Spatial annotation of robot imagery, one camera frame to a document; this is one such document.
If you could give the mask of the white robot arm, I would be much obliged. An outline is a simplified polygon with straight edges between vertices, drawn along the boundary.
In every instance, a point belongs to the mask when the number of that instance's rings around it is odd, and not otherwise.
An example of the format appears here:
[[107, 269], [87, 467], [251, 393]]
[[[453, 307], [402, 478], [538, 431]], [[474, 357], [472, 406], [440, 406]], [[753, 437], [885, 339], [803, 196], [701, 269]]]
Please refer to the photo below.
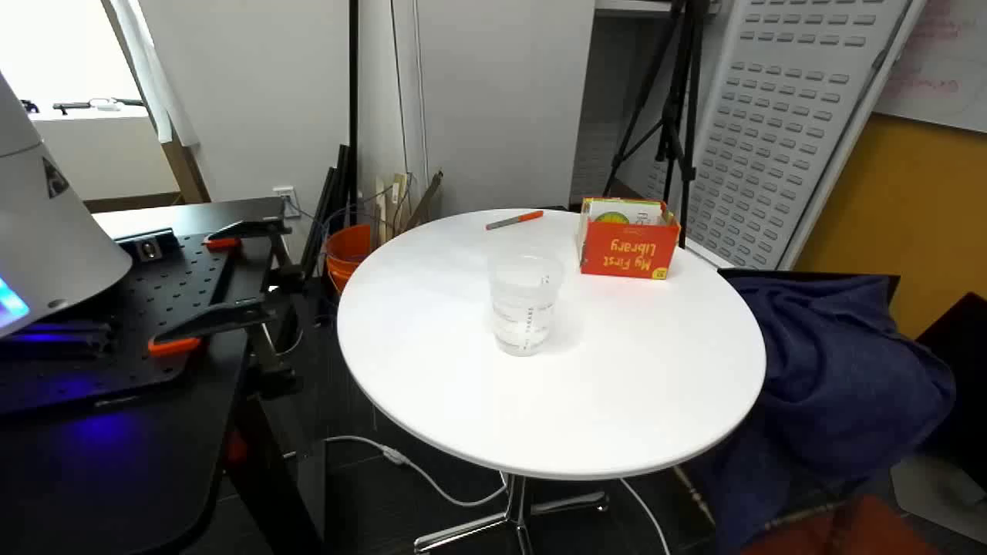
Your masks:
[[130, 269], [0, 76], [0, 336], [106, 292]]

